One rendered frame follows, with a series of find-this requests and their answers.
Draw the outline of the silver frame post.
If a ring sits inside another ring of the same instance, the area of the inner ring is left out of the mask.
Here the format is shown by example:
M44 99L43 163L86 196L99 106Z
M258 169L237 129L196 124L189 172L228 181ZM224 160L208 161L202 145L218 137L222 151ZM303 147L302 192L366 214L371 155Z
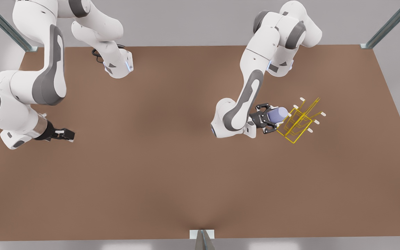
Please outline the silver frame post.
M382 39L400 22L400 8L395 14L369 39L365 44L360 44L361 49L373 49Z
M194 250L216 250L212 239L215 238L214 230L190 230L190 239L195 239Z
M36 52L38 47L31 46L17 30L0 14L0 28L25 52Z

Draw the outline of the lavender cup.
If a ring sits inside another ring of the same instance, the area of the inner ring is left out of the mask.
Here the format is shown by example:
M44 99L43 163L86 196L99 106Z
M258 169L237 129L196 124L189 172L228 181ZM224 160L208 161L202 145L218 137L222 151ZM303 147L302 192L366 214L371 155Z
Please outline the lavender cup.
M281 123L289 115L289 112L284 107L277 107L267 113L267 116L272 123Z

